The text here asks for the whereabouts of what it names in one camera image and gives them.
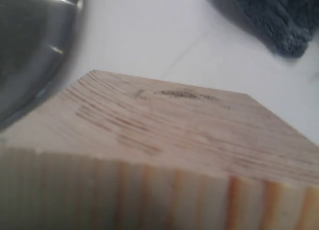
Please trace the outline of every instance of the gray cloth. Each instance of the gray cloth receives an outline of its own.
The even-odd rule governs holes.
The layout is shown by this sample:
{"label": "gray cloth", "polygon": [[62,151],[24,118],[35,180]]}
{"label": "gray cloth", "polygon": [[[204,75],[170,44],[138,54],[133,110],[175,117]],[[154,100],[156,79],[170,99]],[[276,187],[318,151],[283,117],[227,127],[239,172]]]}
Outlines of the gray cloth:
{"label": "gray cloth", "polygon": [[236,1],[275,50],[285,57],[301,57],[319,27],[319,0]]}

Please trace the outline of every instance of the pine wood block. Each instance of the pine wood block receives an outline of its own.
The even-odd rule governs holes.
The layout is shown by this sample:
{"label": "pine wood block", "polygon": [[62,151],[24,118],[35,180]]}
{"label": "pine wood block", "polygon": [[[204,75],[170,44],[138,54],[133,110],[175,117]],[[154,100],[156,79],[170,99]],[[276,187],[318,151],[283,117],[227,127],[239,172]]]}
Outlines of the pine wood block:
{"label": "pine wood block", "polygon": [[92,71],[0,134],[0,229],[318,230],[319,148],[245,94]]}

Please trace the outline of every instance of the white surface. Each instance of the white surface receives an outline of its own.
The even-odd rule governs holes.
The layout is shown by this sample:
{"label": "white surface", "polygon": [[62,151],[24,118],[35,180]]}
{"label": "white surface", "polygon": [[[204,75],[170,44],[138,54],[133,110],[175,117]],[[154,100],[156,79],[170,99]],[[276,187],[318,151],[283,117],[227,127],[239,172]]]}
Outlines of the white surface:
{"label": "white surface", "polygon": [[232,0],[86,0],[64,84],[97,69],[247,93],[319,144],[319,42],[289,62],[250,32]]}

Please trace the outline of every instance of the wood surface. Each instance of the wood surface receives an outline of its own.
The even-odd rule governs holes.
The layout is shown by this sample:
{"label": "wood surface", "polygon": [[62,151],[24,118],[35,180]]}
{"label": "wood surface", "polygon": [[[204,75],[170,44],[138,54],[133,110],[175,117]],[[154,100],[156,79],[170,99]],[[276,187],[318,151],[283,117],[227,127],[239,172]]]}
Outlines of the wood surface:
{"label": "wood surface", "polygon": [[245,94],[92,71],[0,134],[0,229],[318,230],[319,148]]}

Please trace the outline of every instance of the metal bowl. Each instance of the metal bowl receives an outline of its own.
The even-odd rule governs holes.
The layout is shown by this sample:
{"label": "metal bowl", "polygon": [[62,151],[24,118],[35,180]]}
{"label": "metal bowl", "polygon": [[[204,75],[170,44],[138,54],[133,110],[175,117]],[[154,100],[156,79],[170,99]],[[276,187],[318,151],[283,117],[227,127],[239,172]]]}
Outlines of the metal bowl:
{"label": "metal bowl", "polygon": [[0,128],[46,95],[77,28],[83,0],[0,0]]}

